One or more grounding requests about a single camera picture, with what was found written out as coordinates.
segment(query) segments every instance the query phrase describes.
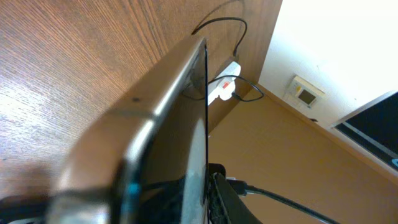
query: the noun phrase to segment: wood grain surface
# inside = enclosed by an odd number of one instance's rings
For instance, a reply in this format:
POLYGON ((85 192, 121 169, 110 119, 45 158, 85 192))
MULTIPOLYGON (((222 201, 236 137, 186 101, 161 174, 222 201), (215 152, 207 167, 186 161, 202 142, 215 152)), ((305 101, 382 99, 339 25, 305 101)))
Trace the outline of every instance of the wood grain surface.
MULTIPOLYGON (((0 198, 45 194, 80 134, 204 19, 247 20, 235 60, 258 81, 281 2, 1 1, 0 198)), ((199 31, 210 78, 242 31, 237 21, 199 31)), ((236 103, 212 105, 211 129, 236 103)))

